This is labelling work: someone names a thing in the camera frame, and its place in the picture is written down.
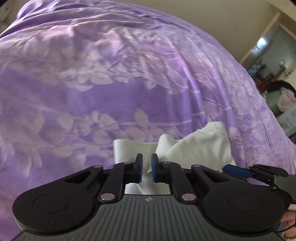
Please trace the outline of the person's right hand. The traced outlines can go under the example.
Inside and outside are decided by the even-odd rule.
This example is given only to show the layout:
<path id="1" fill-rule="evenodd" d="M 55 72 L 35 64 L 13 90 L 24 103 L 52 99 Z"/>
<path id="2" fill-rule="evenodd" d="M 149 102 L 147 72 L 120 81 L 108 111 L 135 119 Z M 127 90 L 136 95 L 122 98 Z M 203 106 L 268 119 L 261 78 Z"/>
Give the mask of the person's right hand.
<path id="1" fill-rule="evenodd" d="M 287 239 L 294 239 L 296 236 L 295 230 L 295 211 L 288 210 L 282 217 L 281 222 L 286 222 L 286 227 L 290 229 L 283 232 L 283 236 Z"/>

